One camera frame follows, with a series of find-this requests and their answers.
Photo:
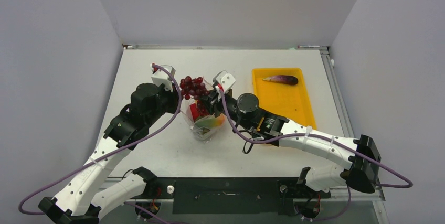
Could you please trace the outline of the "clear zip top bag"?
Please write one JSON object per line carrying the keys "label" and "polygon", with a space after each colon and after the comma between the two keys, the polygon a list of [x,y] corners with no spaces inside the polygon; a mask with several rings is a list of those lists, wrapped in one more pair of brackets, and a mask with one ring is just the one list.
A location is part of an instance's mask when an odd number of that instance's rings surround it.
{"label": "clear zip top bag", "polygon": [[183,115],[195,139],[209,142],[222,127],[225,117],[209,113],[204,104],[199,101],[204,95],[210,94],[213,87],[203,77],[186,76],[180,80],[182,94],[181,114]]}

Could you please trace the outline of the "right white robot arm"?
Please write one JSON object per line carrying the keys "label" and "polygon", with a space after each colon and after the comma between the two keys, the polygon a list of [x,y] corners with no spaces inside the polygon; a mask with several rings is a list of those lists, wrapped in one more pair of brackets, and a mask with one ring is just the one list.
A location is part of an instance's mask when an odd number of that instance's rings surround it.
{"label": "right white robot arm", "polygon": [[325,168],[302,169],[296,183],[300,195],[309,197],[336,186],[367,194],[375,192],[380,156],[370,137],[340,137],[303,126],[261,108],[252,93],[235,99],[230,93],[213,90],[198,102],[211,115],[223,114],[232,131],[251,145],[295,148],[332,162]]}

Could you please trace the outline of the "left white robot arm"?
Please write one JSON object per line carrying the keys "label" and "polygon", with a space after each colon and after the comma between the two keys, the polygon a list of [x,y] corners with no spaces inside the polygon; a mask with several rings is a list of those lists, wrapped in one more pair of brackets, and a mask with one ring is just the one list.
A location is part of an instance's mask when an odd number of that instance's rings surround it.
{"label": "left white robot arm", "polygon": [[45,197],[38,207],[53,223],[99,223],[111,210],[141,195],[156,192],[156,176],[144,167],[123,181],[100,191],[100,186],[115,167],[143,138],[154,136],[150,128],[164,114],[177,116],[181,91],[172,82],[143,83],[130,96],[106,128],[103,137],[84,167],[71,175],[71,181],[52,197]]}

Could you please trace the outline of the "yellow plastic tray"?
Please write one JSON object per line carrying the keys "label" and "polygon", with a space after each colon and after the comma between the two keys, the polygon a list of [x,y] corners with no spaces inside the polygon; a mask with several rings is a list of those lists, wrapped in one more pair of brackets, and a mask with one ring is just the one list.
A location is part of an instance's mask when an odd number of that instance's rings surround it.
{"label": "yellow plastic tray", "polygon": [[[294,76],[296,85],[265,81],[273,76]],[[252,69],[253,93],[259,99],[259,106],[269,112],[317,129],[303,71],[300,68],[255,68]]]}

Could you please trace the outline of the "red tomato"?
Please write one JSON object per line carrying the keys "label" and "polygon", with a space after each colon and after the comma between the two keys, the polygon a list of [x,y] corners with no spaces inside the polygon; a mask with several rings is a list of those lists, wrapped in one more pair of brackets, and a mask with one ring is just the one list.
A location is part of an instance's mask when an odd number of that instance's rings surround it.
{"label": "red tomato", "polygon": [[200,109],[200,105],[197,103],[191,103],[188,107],[188,112],[190,112],[190,118],[193,122],[196,122],[205,116],[205,113]]}

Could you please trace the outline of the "red grape bunch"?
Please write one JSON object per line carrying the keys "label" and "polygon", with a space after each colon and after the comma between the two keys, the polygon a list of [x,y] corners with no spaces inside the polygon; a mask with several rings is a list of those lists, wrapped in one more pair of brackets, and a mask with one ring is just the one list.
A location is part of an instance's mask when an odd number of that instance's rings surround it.
{"label": "red grape bunch", "polygon": [[197,103],[200,105],[200,109],[205,113],[205,116],[207,116],[208,112],[199,100],[202,96],[209,94],[209,89],[204,78],[192,78],[186,76],[185,78],[180,79],[179,87],[183,99],[188,102],[188,107],[191,103]]}

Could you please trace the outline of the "green orange mango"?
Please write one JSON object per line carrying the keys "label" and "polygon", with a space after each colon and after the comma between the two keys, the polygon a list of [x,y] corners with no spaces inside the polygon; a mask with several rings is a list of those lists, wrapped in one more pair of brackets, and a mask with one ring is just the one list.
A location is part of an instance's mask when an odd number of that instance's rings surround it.
{"label": "green orange mango", "polygon": [[194,122],[194,124],[198,128],[207,127],[213,129],[221,127],[224,121],[225,116],[223,114],[220,114],[219,116],[207,115]]}

